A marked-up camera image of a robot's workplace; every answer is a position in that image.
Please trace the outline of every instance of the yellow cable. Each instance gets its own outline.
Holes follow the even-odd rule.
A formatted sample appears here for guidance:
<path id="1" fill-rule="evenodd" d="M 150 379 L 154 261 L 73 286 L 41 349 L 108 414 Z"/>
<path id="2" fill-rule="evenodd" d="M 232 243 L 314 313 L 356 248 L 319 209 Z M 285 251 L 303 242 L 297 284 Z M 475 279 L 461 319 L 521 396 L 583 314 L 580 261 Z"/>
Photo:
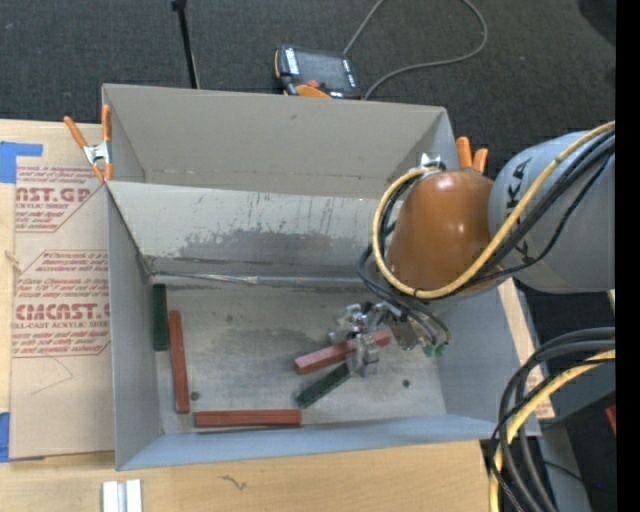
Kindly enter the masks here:
<path id="1" fill-rule="evenodd" d="M 535 181 L 531 184 L 531 186 L 527 189 L 526 193 L 522 196 L 522 199 L 517 204 L 517 206 L 513 209 L 511 214 L 507 217 L 504 224 L 500 227 L 498 232 L 495 234 L 489 245 L 482 251 L 482 254 L 478 256 L 478 258 L 473 262 L 473 264 L 465 270 L 458 278 L 456 278 L 451 283 L 443 286 L 442 288 L 438 288 L 436 290 L 417 290 L 416 288 L 412 288 L 407 286 L 398 278 L 396 278 L 393 273 L 387 267 L 386 262 L 384 261 L 384 256 L 382 251 L 380 250 L 380 240 L 378 238 L 378 226 L 380 224 L 380 218 L 382 217 L 382 210 L 386 206 L 389 197 L 405 182 L 419 176 L 420 174 L 424 174 L 425 169 L 415 169 L 413 171 L 409 171 L 405 175 L 398 178 L 390 187 L 387 189 L 385 194 L 382 196 L 380 200 L 380 204 L 376 209 L 374 218 L 373 218 L 373 234 L 372 234 L 372 247 L 373 254 L 375 257 L 376 265 L 378 269 L 385 277 L 385 279 L 398 291 L 406 294 L 412 295 L 419 299 L 437 299 L 438 297 L 442 297 L 444 295 L 448 295 L 449 293 L 457 290 L 462 285 L 467 283 L 476 272 L 486 263 L 486 261 L 491 257 L 491 255 L 495 252 L 495 250 L 500 246 L 503 240 L 509 234 L 509 231 L 513 227 L 513 225 L 518 221 L 518 218 L 527 207 L 527 205 L 531 202 L 534 195 L 540 187 L 542 187 L 545 180 L 551 175 L 551 173 L 556 169 L 563 160 L 565 160 L 571 153 L 573 153 L 576 149 L 578 149 L 583 144 L 586 144 L 588 141 L 597 137 L 598 135 L 611 130 L 615 126 L 615 121 L 611 121 L 609 123 L 605 123 L 593 130 L 589 133 L 586 133 L 582 137 L 580 137 L 573 144 L 570 144 L 564 151 L 562 151 L 556 158 L 553 160 L 543 171 L 542 173 L 535 179 Z"/>
<path id="2" fill-rule="evenodd" d="M 608 350 L 606 352 L 601 352 L 600 354 L 596 354 L 587 359 L 587 361 L 600 361 L 603 359 L 615 359 L 616 351 Z M 527 402 L 527 404 L 518 411 L 517 414 L 514 415 L 512 422 L 507 427 L 507 442 L 511 444 L 511 441 L 515 437 L 516 433 L 520 429 L 520 427 L 524 424 L 527 418 L 531 415 L 531 413 L 535 410 L 535 408 L 540 405 L 540 403 L 548 398 L 552 393 L 560 389 L 567 382 L 575 379 L 577 376 L 592 370 L 598 366 L 603 364 L 602 362 L 594 365 L 585 365 L 585 366 L 576 366 L 575 368 L 569 368 L 564 372 L 558 374 L 552 380 L 550 380 L 544 387 L 542 387 L 532 400 Z M 496 453 L 493 457 L 496 468 L 498 471 L 502 469 L 502 449 L 498 446 Z M 500 488 L 500 484 L 496 476 L 491 473 L 491 477 L 489 479 L 489 506 L 491 512 L 500 512 L 500 507 L 498 503 L 498 490 Z"/>

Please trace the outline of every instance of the cardboard sheet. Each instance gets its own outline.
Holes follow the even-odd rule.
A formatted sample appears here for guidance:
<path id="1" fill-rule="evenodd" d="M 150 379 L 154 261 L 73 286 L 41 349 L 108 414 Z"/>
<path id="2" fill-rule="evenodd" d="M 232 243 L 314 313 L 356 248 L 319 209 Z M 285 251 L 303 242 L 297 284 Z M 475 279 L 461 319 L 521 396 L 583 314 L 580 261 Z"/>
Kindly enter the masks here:
<path id="1" fill-rule="evenodd" d="M 98 142 L 99 126 L 80 129 Z M 11 352 L 10 458 L 112 449 L 104 187 L 63 123 L 2 121 L 0 140 L 41 146 L 15 159 L 4 258 L 15 274 L 0 339 Z"/>

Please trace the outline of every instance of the cable bundle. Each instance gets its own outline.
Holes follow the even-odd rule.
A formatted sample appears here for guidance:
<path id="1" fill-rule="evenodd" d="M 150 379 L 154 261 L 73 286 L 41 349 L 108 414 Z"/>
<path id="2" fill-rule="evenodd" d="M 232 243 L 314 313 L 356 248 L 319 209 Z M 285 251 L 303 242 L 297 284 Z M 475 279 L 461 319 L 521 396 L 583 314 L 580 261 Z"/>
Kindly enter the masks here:
<path id="1" fill-rule="evenodd" d="M 527 360 L 507 384 L 500 401 L 499 422 L 493 432 L 489 503 L 491 512 L 499 512 L 499 490 L 521 512 L 556 512 L 555 504 L 547 493 L 534 466 L 527 442 L 524 423 L 536 407 L 567 382 L 602 364 L 615 361 L 615 328 L 585 329 L 554 338 L 545 343 Z M 526 393 L 526 382 L 531 371 L 540 364 L 561 356 L 572 356 L 574 361 L 561 371 L 545 378 L 532 391 Z M 515 463 L 512 442 L 517 436 L 523 463 Z M 527 470 L 525 483 L 522 468 Z M 511 477 L 518 495 L 507 484 L 502 472 Z"/>
<path id="2" fill-rule="evenodd" d="M 591 145 L 587 150 L 583 151 L 583 153 L 576 158 L 575 162 L 564 171 L 563 175 L 552 187 L 550 187 L 550 190 L 545 194 L 545 196 L 543 198 L 537 196 L 538 191 L 543 187 L 551 173 L 575 151 L 581 148 L 584 149 L 584 146 L 588 143 L 591 143 Z M 477 259 L 454 281 L 436 290 L 417 289 L 403 283 L 393 274 L 385 259 L 385 238 L 393 230 L 393 227 L 387 228 L 387 223 L 391 215 L 390 212 L 393 205 L 412 184 L 417 182 L 419 179 L 428 176 L 435 168 L 428 167 L 412 169 L 398 178 L 387 189 L 375 212 L 371 248 L 378 270 L 390 286 L 404 295 L 415 297 L 425 303 L 430 300 L 443 299 L 445 297 L 455 295 L 486 280 L 504 278 L 510 274 L 523 270 L 526 267 L 534 265 L 549 253 L 558 240 L 569 216 L 573 213 L 582 199 L 584 199 L 595 180 L 604 171 L 612 158 L 615 158 L 615 121 L 605 123 L 586 133 L 573 144 L 570 144 L 553 161 L 551 161 L 527 189 L 521 200 L 518 202 L 518 205 L 509 214 L 505 222 L 490 241 L 489 245 L 484 249 L 484 251 L 482 251 Z M 501 259 L 509 251 L 513 250 L 520 240 L 522 240 L 549 206 L 553 204 L 553 202 L 556 201 L 572 184 L 574 184 L 578 178 L 584 176 L 585 173 L 589 172 L 594 166 L 596 168 L 596 172 L 587 180 L 587 183 L 580 190 L 578 196 L 567 208 L 545 249 L 526 264 L 500 272 L 494 272 L 493 269 L 495 266 L 500 263 Z M 525 220 L 521 220 L 520 217 L 525 208 L 527 208 L 534 198 L 535 201 L 538 202 L 537 206 L 529 212 Z"/>
<path id="3" fill-rule="evenodd" d="M 439 162 L 438 164 L 419 167 L 411 171 L 409 179 L 404 180 L 384 201 L 384 206 L 380 209 L 380 222 L 377 232 L 377 240 L 379 240 L 383 252 L 385 250 L 386 240 L 395 228 L 395 222 L 391 224 L 389 224 L 389 222 L 391 220 L 393 207 L 398 199 L 420 179 L 442 170 L 444 170 L 444 164 Z M 451 340 L 451 333 L 447 326 L 428 310 L 425 303 L 400 293 L 394 288 L 386 286 L 385 283 L 380 283 L 375 280 L 367 269 L 367 262 L 372 254 L 373 245 L 369 244 L 361 253 L 360 258 L 358 258 L 356 270 L 360 279 L 362 279 L 373 294 L 395 307 L 403 316 L 411 318 L 423 329 L 426 338 L 428 338 L 428 343 L 422 345 L 422 349 L 427 356 L 431 356 L 432 353 L 442 353 Z M 439 332 L 435 332 L 425 319 L 430 320 L 431 324 L 433 324 Z"/>

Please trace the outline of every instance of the red wooden stick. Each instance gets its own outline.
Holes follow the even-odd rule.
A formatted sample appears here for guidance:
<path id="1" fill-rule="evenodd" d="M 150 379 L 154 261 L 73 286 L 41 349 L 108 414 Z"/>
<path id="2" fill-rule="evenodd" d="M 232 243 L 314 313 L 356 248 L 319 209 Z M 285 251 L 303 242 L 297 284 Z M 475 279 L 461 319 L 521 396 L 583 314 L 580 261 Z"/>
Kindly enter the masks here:
<path id="1" fill-rule="evenodd" d="M 388 332 L 378 331 L 373 334 L 376 343 L 381 347 L 386 347 L 391 342 L 391 335 Z M 355 340 L 347 340 L 337 343 L 327 348 L 311 352 L 298 357 L 293 367 L 298 375 L 306 375 L 321 368 L 326 368 L 332 364 L 344 361 L 348 354 L 356 349 Z"/>
<path id="2" fill-rule="evenodd" d="M 302 423 L 299 409 L 242 411 L 199 411 L 196 427 L 297 427 Z"/>
<path id="3" fill-rule="evenodd" d="M 187 362 L 184 353 L 180 311 L 169 312 L 169 351 L 171 352 L 176 412 L 185 414 L 189 412 L 191 402 L 189 399 L 189 380 L 187 378 Z"/>

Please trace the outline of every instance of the blue tape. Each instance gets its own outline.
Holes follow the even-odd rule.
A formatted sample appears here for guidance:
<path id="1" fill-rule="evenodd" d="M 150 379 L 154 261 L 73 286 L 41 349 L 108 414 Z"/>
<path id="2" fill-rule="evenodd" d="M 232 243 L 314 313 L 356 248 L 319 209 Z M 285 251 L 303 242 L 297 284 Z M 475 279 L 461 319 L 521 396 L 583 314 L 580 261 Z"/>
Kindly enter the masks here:
<path id="1" fill-rule="evenodd" d="M 0 141 L 0 183 L 15 183 L 17 158 L 19 156 L 42 156 L 42 149 L 42 144 Z"/>
<path id="2" fill-rule="evenodd" d="M 0 414 L 0 462 L 9 462 L 9 413 Z"/>

